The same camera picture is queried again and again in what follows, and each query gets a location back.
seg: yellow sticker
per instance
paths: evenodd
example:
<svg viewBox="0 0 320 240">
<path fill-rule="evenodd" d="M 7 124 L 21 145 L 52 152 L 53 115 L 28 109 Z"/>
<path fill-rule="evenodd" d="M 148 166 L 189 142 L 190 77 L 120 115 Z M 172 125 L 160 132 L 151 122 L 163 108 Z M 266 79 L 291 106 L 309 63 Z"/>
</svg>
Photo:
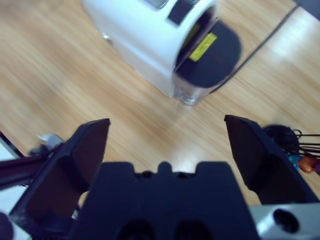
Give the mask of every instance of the yellow sticker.
<svg viewBox="0 0 320 240">
<path fill-rule="evenodd" d="M 208 48 L 215 42 L 218 37 L 213 33 L 209 33 L 200 45 L 191 53 L 190 59 L 194 62 L 199 61 L 199 59 L 205 54 Z"/>
</svg>

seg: wood grain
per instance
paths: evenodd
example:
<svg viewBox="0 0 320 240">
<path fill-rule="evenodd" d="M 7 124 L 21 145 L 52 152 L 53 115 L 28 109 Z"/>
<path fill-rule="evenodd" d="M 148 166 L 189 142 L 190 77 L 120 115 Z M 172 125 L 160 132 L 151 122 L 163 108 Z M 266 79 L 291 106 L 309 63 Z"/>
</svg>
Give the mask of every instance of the wood grain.
<svg viewBox="0 0 320 240">
<path fill-rule="evenodd" d="M 296 6 L 291 0 L 220 0 L 218 17 L 240 37 L 243 62 Z"/>
<path fill-rule="evenodd" d="M 200 161 L 227 161 L 246 201 L 258 204 L 234 164 L 224 115 L 320 129 L 320 25 L 303 10 L 222 90 L 189 107 L 141 79 L 96 33 L 78 0 L 0 4 L 0 129 L 24 153 L 36 135 L 67 139 L 82 123 L 110 118 L 105 161 L 129 161 L 139 172 L 156 171 L 162 161 L 187 172 Z M 223 0 L 220 14 L 240 34 L 245 56 L 293 6 Z M 287 33 L 302 23 L 302 35 Z M 319 178 L 304 176 L 320 196 Z"/>
</svg>

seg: black lid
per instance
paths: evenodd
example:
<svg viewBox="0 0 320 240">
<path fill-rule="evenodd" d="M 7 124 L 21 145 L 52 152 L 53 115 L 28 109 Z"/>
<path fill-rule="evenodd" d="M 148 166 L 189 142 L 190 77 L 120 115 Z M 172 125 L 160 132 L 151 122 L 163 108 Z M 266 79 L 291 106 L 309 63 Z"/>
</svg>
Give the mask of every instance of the black lid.
<svg viewBox="0 0 320 240">
<path fill-rule="evenodd" d="M 208 49 L 199 51 L 207 41 L 204 37 L 176 71 L 181 78 L 201 88 L 211 88 L 224 80 L 233 71 L 241 56 L 239 37 L 221 20 L 216 22 L 208 35 L 211 37 L 209 41 L 213 42 L 209 47 L 206 46 Z M 196 51 L 205 52 L 199 59 L 192 59 Z"/>
</svg>

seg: cable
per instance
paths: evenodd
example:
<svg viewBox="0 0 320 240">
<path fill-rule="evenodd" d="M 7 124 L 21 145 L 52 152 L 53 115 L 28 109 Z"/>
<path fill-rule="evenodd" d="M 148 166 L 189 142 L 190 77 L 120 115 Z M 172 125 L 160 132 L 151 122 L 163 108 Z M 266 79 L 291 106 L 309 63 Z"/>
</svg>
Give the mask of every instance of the cable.
<svg viewBox="0 0 320 240">
<path fill-rule="evenodd" d="M 243 61 L 243 63 L 240 64 L 240 66 L 234 70 L 229 76 L 226 77 L 224 82 L 218 86 L 217 88 L 213 89 L 210 94 L 218 91 L 220 88 L 222 88 L 224 85 L 226 85 L 227 82 L 229 82 L 230 79 L 232 79 L 255 55 L 256 53 L 280 30 L 280 28 L 287 22 L 287 20 L 291 17 L 292 14 L 295 13 L 295 11 L 300 7 L 300 4 L 297 4 L 282 20 L 279 22 L 279 24 L 276 26 L 276 28 L 269 34 L 269 36 L 266 37 L 266 39 L 246 58 L 246 60 Z"/>
</svg>

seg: white device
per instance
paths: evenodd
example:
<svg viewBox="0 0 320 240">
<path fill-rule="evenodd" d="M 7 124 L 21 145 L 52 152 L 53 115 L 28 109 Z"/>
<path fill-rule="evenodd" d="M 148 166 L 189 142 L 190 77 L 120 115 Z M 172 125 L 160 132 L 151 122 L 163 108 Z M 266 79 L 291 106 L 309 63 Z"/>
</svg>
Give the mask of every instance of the white device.
<svg viewBox="0 0 320 240">
<path fill-rule="evenodd" d="M 217 13 L 217 0 L 82 0 L 82 6 L 124 60 L 168 97 L 181 80 L 176 70 L 215 24 Z M 196 88 L 191 95 L 209 91 L 188 87 Z"/>
</svg>

